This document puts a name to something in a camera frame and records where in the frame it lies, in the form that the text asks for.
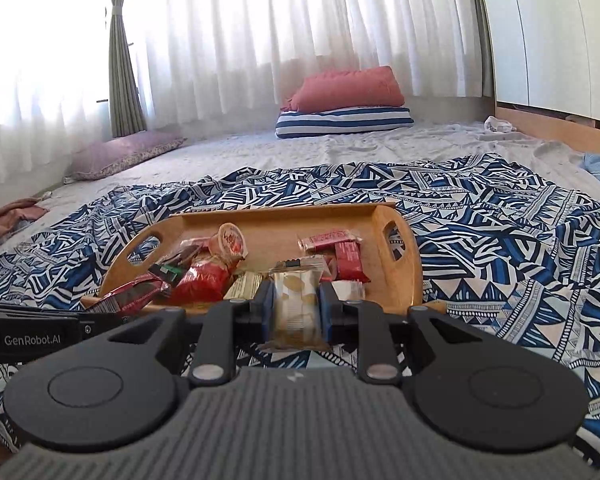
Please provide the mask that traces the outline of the small red snack packet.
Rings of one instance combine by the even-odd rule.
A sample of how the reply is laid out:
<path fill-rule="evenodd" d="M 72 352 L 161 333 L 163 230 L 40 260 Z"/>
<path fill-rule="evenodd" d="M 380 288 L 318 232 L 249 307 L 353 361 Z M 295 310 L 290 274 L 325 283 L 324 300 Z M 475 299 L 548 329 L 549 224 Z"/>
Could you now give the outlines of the small red snack packet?
<path fill-rule="evenodd" d="M 370 278 L 365 274 L 362 265 L 360 246 L 354 240 L 339 242 L 335 245 L 337 260 L 337 278 L 340 281 L 369 283 Z"/>

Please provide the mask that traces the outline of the blue patterned blanket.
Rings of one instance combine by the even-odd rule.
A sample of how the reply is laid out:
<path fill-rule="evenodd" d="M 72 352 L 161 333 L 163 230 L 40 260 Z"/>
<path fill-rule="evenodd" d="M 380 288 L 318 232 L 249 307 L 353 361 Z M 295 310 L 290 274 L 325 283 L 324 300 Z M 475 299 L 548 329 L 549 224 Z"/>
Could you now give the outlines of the blue patterned blanket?
<path fill-rule="evenodd" d="M 3 252 L 0 301 L 76 310 L 136 234 L 174 214 L 388 200 L 415 234 L 426 300 L 583 380 L 574 445 L 600 467 L 600 201 L 492 153 L 121 185 Z"/>

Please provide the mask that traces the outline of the green drape curtain left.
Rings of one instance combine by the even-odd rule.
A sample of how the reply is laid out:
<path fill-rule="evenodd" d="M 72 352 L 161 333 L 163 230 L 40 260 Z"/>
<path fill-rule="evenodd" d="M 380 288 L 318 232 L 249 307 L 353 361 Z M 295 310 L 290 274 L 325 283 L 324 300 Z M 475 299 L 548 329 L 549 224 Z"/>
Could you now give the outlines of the green drape curtain left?
<path fill-rule="evenodd" d="M 110 0 L 109 118 L 111 134 L 122 138 L 146 129 L 123 21 L 124 0 Z"/>

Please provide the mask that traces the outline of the brown almond chocolate packet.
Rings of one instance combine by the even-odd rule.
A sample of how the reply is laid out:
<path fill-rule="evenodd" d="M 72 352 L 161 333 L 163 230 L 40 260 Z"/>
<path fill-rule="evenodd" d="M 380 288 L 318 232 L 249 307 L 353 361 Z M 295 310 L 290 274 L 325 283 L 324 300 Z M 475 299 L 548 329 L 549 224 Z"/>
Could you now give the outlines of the brown almond chocolate packet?
<path fill-rule="evenodd" d="M 193 258 L 208 250 L 208 241 L 205 237 L 182 240 L 174 252 L 162 258 L 160 262 L 174 268 L 188 268 Z"/>

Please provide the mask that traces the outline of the olive gold snack packet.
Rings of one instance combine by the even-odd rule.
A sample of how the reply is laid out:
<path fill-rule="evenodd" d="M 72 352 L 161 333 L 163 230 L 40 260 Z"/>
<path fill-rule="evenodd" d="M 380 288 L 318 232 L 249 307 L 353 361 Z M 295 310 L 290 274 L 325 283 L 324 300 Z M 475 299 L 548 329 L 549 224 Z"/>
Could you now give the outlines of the olive gold snack packet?
<path fill-rule="evenodd" d="M 243 299 L 251 300 L 257 295 L 257 291 L 266 278 L 261 272 L 245 271 L 238 274 L 233 284 L 224 295 L 226 300 Z"/>

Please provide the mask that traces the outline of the long red snack bar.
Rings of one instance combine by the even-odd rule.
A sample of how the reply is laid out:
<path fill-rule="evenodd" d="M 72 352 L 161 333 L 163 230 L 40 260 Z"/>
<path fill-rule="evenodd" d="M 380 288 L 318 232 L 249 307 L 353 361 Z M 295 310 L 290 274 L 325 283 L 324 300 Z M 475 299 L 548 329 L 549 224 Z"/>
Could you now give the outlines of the long red snack bar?
<path fill-rule="evenodd" d="M 298 239 L 298 245 L 304 252 L 320 252 L 321 250 L 331 248 L 338 243 L 345 242 L 361 243 L 362 238 L 351 230 L 338 229 Z"/>

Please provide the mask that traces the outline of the blue white striped cushion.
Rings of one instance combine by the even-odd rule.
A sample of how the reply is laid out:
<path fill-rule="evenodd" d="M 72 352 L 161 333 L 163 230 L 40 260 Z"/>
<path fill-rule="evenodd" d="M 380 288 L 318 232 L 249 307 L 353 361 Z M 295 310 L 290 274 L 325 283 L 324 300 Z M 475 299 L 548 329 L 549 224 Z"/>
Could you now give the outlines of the blue white striped cushion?
<path fill-rule="evenodd" d="M 281 112 L 275 134 L 279 139 L 308 138 L 326 134 L 357 134 L 411 127 L 414 119 L 407 107 L 349 107 L 328 112 Z"/>

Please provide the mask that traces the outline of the jelly cup with lid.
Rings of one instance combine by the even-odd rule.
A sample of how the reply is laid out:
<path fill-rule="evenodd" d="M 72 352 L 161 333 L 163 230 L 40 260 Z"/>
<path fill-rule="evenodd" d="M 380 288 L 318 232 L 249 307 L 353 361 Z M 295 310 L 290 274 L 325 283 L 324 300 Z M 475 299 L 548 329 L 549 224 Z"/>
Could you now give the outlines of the jelly cup with lid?
<path fill-rule="evenodd" d="M 204 239 L 202 246 L 225 262 L 239 262 L 248 256 L 244 234 L 236 224 L 230 222 L 221 224 L 213 235 Z"/>

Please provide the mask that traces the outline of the green drape curtain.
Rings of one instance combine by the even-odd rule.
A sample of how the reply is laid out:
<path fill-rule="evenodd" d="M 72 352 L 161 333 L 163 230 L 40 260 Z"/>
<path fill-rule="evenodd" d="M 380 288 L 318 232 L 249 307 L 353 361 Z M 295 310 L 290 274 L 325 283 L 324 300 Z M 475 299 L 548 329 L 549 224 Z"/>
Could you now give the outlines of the green drape curtain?
<path fill-rule="evenodd" d="M 475 6 L 481 49 L 482 95 L 485 98 L 493 99 L 495 96 L 493 55 L 488 16 L 486 15 L 486 0 L 475 0 Z"/>
<path fill-rule="evenodd" d="M 146 129 L 123 21 L 124 0 L 110 0 L 109 118 L 111 134 L 122 138 Z"/>

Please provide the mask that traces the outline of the pink red pillow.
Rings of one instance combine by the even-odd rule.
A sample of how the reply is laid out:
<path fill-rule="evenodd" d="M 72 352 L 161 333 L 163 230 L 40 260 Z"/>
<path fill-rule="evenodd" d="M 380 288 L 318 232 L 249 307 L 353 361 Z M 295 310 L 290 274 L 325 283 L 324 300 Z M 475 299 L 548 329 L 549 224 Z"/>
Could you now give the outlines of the pink red pillow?
<path fill-rule="evenodd" d="M 390 66 L 368 70 L 326 72 L 308 77 L 283 104 L 283 112 L 319 113 L 347 107 L 392 106 L 405 103 Z"/>

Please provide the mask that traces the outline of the dark red long packet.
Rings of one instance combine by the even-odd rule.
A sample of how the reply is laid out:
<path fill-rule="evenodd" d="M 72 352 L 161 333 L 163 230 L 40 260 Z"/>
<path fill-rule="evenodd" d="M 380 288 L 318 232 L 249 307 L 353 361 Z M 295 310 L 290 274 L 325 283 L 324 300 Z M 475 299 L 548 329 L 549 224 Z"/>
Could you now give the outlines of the dark red long packet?
<path fill-rule="evenodd" d="M 86 310 L 90 313 L 115 314 L 122 318 L 137 315 L 154 298 L 163 292 L 170 292 L 170 289 L 168 282 L 147 273 L 108 292 Z"/>

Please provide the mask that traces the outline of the green snack packet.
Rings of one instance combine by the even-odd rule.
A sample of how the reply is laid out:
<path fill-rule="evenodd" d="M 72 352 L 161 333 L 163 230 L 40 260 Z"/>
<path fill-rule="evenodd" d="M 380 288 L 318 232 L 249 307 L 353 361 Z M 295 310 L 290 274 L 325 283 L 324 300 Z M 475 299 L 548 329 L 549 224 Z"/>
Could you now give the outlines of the green snack packet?
<path fill-rule="evenodd" d="M 182 266 L 172 266 L 172 264 L 156 262 L 148 268 L 148 273 L 160 282 L 163 282 L 163 284 L 166 284 L 166 286 L 174 288 L 178 286 L 178 283 L 185 275 L 186 269 Z"/>

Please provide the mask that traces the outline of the crumpled white tissue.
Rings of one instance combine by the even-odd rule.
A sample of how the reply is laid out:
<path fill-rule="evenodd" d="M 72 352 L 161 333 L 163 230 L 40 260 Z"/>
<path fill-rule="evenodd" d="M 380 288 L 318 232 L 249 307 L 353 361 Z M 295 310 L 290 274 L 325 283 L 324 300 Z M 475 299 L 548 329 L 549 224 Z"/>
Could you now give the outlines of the crumpled white tissue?
<path fill-rule="evenodd" d="M 512 133 L 516 132 L 517 128 L 508 120 L 496 118 L 493 115 L 486 118 L 483 123 L 487 132 L 492 133 Z"/>

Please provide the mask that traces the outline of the red Marth snack bag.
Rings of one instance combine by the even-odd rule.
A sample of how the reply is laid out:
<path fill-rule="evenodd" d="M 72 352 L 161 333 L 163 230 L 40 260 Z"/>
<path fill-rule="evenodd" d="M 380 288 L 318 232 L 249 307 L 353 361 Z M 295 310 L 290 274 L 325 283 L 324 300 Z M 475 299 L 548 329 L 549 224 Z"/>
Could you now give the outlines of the red Marth snack bag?
<path fill-rule="evenodd" d="M 195 258 L 171 290 L 169 300 L 172 304 L 213 304 L 222 300 L 239 263 L 215 255 Z"/>

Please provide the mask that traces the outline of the white pink pastry packet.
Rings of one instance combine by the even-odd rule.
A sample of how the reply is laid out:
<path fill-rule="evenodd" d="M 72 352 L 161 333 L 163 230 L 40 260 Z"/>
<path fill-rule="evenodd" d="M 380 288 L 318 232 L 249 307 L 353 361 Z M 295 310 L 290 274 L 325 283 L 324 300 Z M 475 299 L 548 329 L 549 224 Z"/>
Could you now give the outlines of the white pink pastry packet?
<path fill-rule="evenodd" d="M 365 285 L 359 281 L 332 281 L 332 289 L 340 301 L 362 301 L 365 299 Z"/>

